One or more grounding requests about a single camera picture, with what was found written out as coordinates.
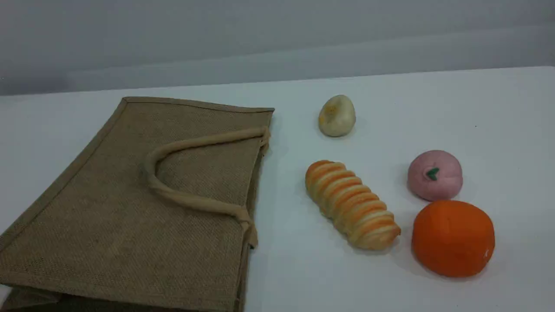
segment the burlap fabric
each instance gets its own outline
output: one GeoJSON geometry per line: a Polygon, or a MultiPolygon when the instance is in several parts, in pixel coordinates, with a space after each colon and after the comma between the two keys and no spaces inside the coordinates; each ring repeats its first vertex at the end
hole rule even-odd
{"type": "Polygon", "coordinates": [[[122,99],[0,236],[3,309],[242,310],[272,113],[122,99]]]}

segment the croissant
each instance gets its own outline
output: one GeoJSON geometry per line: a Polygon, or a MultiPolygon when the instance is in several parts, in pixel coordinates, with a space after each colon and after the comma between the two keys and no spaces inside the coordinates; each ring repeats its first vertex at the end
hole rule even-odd
{"type": "Polygon", "coordinates": [[[305,175],[306,190],[322,215],[358,248],[383,250],[401,234],[387,206],[339,162],[321,160],[305,175]]]}

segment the orange ball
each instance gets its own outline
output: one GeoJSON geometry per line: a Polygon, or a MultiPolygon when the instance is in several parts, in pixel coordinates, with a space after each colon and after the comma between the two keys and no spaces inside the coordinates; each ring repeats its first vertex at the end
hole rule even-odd
{"type": "Polygon", "coordinates": [[[439,200],[416,216],[412,232],[415,257],[437,274],[464,278],[480,273],[495,248],[493,223],[480,208],[439,200]]]}

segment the white tabletop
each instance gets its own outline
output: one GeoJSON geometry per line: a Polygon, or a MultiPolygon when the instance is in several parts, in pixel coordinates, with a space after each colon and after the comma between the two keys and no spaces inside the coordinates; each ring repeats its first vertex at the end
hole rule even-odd
{"type": "Polygon", "coordinates": [[[0,97],[0,231],[130,95],[276,108],[246,311],[553,311],[555,68],[0,97]],[[357,113],[340,139],[316,124],[335,94],[357,113]],[[426,202],[409,193],[406,173],[429,149],[460,160],[457,199],[494,222],[496,250],[475,278],[440,278],[412,257],[412,222],[426,202]],[[402,228],[388,253],[353,249],[320,215],[304,191],[305,170],[320,159],[344,162],[388,204],[402,228]]]}

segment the bag handle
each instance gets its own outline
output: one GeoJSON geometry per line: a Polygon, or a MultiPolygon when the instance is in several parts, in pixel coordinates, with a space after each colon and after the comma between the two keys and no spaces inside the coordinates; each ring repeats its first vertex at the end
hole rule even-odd
{"type": "Polygon", "coordinates": [[[156,164],[171,153],[189,148],[229,143],[256,137],[262,137],[260,146],[262,148],[262,153],[265,154],[268,149],[268,140],[270,138],[270,131],[268,130],[268,127],[250,128],[246,130],[214,134],[206,137],[176,141],[159,146],[147,155],[143,163],[143,168],[147,174],[148,187],[159,196],[169,199],[182,207],[202,212],[226,214],[235,217],[241,224],[243,234],[245,235],[249,232],[249,244],[253,248],[256,248],[258,245],[258,235],[256,228],[254,227],[254,221],[249,216],[246,206],[224,203],[212,198],[174,190],[162,183],[162,181],[156,177],[156,164]]]}

